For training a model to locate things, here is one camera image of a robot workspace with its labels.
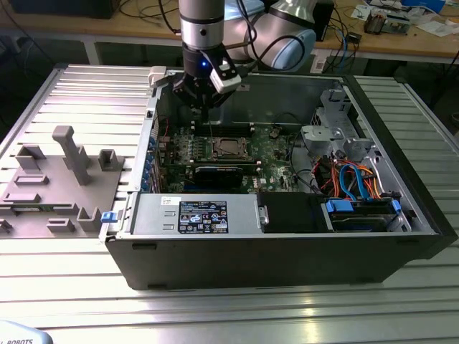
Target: sticker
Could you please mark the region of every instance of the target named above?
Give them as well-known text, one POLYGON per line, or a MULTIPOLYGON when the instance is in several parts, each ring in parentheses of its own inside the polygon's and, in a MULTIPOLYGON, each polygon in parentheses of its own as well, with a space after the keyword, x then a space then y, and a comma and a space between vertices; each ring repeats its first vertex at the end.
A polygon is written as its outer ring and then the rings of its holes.
POLYGON ((180 201, 181 197, 161 197, 162 206, 178 206, 180 201))
POLYGON ((228 233, 227 202, 179 202, 179 205, 180 233, 228 233))

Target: blue cable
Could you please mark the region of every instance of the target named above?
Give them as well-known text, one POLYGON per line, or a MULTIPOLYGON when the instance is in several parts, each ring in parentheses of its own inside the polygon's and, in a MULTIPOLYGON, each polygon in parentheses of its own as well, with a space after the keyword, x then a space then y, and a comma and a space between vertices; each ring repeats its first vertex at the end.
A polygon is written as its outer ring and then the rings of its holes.
POLYGON ((340 72, 341 69, 343 68, 343 62, 346 59, 347 42, 346 42, 346 37, 344 36, 343 32, 340 29, 335 29, 335 30, 341 35, 341 38, 343 39, 343 45, 344 45, 343 57, 341 58, 341 61, 339 62, 339 65, 338 65, 338 72, 340 72))
POLYGON ((357 168, 357 166, 351 165, 350 163, 344 165, 339 171, 339 185, 341 189, 347 196, 351 197, 352 201, 357 202, 357 198, 346 188, 346 185, 344 185, 344 172, 348 167, 352 167, 356 172, 357 185, 359 186, 361 197, 363 199, 369 199, 370 195, 368 194, 368 191, 365 189, 364 180, 361 177, 360 170, 357 168))

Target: white label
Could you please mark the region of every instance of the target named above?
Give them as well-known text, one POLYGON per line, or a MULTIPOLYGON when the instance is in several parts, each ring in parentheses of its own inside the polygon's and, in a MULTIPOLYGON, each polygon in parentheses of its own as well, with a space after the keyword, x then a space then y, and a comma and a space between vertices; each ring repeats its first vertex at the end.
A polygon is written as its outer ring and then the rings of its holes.
POLYGON ((162 206, 178 206, 180 201, 181 197, 161 197, 162 206))

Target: workbench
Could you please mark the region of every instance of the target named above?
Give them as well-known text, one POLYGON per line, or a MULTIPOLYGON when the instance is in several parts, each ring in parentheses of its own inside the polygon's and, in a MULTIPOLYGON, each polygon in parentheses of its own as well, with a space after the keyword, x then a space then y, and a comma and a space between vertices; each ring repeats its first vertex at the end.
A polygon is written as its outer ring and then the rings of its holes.
MULTIPOLYGON (((139 0, 140 7, 155 3, 156 0, 139 0)), ((165 6, 165 10, 168 11, 176 8, 177 3, 176 0, 171 1, 165 6)), ((364 22, 359 19, 349 18, 352 13, 351 7, 355 7, 362 2, 358 0, 338 0, 336 3, 338 4, 338 11, 341 14, 341 18, 349 30, 363 35, 356 57, 449 64, 458 51, 458 35, 436 37, 417 27, 410 28, 406 36, 396 34, 381 34, 379 36, 365 34, 363 30, 364 22)), ((15 14, 11 7, 8 7, 8 9, 17 23, 32 37, 82 42, 85 45, 89 63, 92 65, 102 64, 96 44, 98 42, 181 46, 180 37, 172 34, 159 17, 156 24, 152 24, 138 18, 125 16, 120 12, 115 13, 112 19, 104 20, 38 14, 15 14)), ((138 15, 135 1, 129 2, 123 9, 129 14, 138 15)), ((155 9, 151 9, 149 13, 156 13, 155 9)), ((442 15, 457 16, 459 15, 459 9, 445 6, 442 10, 442 15)), ((178 11, 168 14, 168 18, 173 27, 179 27, 178 11)), ((0 36, 24 36, 3 12, 0 13, 0 36)), ((329 29, 324 41, 316 42, 315 49, 313 50, 315 59, 311 72, 322 72, 325 67, 326 58, 335 55, 340 45, 333 30, 329 29)))
MULTIPOLYGON (((72 125, 88 155, 113 148, 126 158, 113 203, 120 209, 151 96, 148 71, 53 70, 0 145, 0 191, 24 144, 62 155, 51 133, 72 125)), ((458 144, 406 84, 356 81, 458 232, 458 144)), ((453 344, 459 341, 458 247, 410 262, 381 284, 135 291, 94 237, 2 239, 0 318, 46 330, 56 344, 453 344)))

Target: power supply label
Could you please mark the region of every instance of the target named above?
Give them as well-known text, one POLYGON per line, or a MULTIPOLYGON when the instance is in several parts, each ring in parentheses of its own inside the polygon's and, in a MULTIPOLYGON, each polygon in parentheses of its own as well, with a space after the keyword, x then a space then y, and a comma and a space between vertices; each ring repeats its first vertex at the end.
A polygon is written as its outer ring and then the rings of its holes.
POLYGON ((182 234, 228 233, 227 202, 180 202, 179 232, 182 234))

